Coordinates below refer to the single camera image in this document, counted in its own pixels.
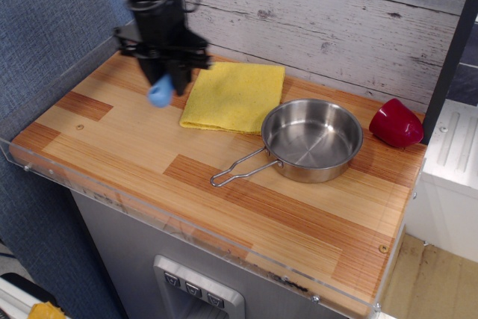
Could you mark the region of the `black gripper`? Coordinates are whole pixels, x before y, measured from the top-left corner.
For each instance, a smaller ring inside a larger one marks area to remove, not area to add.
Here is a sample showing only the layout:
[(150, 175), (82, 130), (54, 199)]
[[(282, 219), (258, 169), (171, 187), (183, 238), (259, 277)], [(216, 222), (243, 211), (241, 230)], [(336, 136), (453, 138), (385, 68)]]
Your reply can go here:
[(187, 29), (180, 1), (129, 2), (128, 6), (134, 21), (114, 30), (121, 52), (140, 59), (151, 86), (168, 72), (176, 95), (182, 96), (192, 69), (211, 65), (207, 40)]

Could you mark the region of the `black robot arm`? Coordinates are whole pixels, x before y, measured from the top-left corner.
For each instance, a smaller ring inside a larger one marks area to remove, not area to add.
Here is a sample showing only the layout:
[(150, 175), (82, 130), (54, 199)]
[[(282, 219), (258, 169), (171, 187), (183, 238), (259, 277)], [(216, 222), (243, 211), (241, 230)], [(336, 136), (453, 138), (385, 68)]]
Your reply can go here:
[(187, 28), (186, 14), (200, 0), (126, 0), (134, 21), (118, 27), (114, 36), (122, 55), (136, 58), (150, 84), (170, 75), (181, 96), (191, 82), (193, 69), (207, 69), (208, 41)]

